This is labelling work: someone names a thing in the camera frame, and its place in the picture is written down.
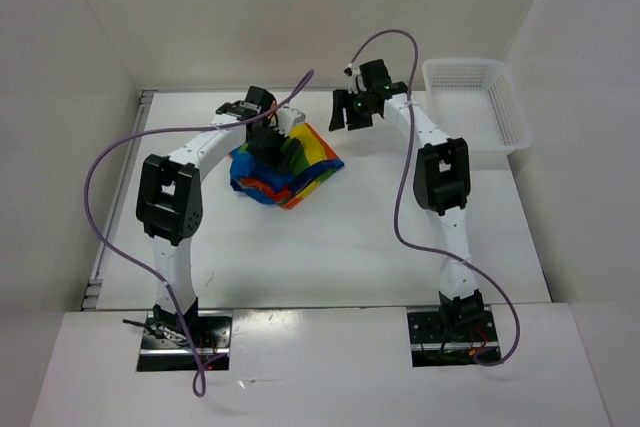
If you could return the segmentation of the rainbow striped shorts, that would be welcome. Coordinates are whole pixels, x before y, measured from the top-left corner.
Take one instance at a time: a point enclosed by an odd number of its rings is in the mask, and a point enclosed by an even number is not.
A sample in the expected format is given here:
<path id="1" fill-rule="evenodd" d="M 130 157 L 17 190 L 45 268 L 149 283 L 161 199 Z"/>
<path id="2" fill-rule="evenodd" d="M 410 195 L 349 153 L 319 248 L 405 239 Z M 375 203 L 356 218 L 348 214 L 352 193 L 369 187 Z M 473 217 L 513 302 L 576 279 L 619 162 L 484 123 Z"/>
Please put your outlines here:
<path id="1" fill-rule="evenodd" d="M 329 144 L 309 124 L 293 128 L 301 143 L 287 173 L 281 175 L 249 153 L 247 144 L 230 153 L 230 186 L 256 202 L 292 209 L 344 167 Z"/>

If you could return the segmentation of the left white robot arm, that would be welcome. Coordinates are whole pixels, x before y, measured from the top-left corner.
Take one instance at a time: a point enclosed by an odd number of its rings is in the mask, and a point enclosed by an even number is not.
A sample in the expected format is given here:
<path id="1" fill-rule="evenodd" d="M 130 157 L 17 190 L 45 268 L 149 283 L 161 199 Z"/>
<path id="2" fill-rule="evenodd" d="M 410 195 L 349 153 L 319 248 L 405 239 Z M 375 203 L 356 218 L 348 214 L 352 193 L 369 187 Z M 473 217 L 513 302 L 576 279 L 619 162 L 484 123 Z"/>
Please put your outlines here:
<path id="1" fill-rule="evenodd" d="M 162 277 L 153 321 L 175 345 L 191 345 L 200 332 L 191 241 L 203 221 L 203 181 L 241 146 L 283 172 L 301 147 L 292 132 L 305 120 L 301 111 L 278 108 L 273 94 L 252 86 L 244 99 L 217 108 L 212 121 L 181 147 L 144 160 L 135 213 L 151 239 L 153 268 Z"/>

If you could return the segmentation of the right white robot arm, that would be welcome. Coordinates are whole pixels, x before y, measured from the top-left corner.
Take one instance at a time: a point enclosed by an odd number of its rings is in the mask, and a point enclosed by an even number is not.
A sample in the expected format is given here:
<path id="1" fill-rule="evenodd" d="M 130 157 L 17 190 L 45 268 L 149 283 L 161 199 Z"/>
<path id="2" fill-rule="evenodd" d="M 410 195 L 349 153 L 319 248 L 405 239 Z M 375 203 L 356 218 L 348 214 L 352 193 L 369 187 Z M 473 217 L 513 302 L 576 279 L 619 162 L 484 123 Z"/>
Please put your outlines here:
<path id="1" fill-rule="evenodd" d="M 481 320 L 484 301 L 470 259 L 466 207 L 471 191 L 468 144 L 452 138 L 409 98 L 408 86 L 391 80 L 383 60 L 348 64 L 345 89 L 333 91 L 329 129 L 357 130 L 379 115 L 411 144 L 412 191 L 418 206 L 439 228 L 444 246 L 432 251 L 446 258 L 439 279 L 440 332 L 460 340 Z"/>

